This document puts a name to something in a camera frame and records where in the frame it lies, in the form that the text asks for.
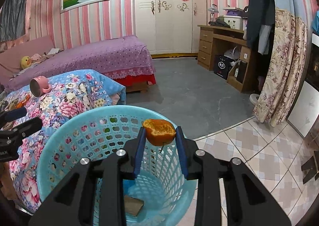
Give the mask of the person's left hand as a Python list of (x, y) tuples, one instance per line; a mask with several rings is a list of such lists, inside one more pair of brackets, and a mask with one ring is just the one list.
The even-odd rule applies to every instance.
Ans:
[(1, 191), (8, 200), (16, 200), (17, 195), (10, 176), (9, 163), (1, 162)]

